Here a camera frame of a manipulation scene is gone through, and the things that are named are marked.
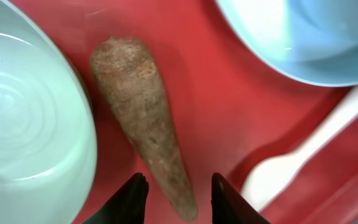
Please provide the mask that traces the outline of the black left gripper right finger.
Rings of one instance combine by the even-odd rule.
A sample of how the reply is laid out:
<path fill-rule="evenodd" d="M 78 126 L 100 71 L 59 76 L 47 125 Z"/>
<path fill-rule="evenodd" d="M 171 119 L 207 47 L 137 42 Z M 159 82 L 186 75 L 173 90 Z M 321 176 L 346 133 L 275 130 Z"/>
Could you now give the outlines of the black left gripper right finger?
<path fill-rule="evenodd" d="M 211 179 L 212 224 L 270 224 L 220 173 Z"/>

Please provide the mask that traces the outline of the mint green bowl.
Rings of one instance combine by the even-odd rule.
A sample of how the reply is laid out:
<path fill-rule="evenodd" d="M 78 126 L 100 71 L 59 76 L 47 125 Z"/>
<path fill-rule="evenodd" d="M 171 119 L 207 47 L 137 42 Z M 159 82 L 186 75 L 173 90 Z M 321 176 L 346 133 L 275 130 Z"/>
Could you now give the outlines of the mint green bowl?
<path fill-rule="evenodd" d="M 0 223 L 71 223 L 96 158 L 75 71 L 29 17 L 0 1 Z"/>

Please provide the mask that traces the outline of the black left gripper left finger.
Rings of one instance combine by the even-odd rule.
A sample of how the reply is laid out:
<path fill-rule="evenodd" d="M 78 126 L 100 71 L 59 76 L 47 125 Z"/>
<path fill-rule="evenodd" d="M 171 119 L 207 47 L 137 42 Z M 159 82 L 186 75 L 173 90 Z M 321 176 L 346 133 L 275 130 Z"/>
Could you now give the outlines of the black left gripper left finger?
<path fill-rule="evenodd" d="M 144 224 L 148 192 L 145 176 L 135 173 L 83 224 Z"/>

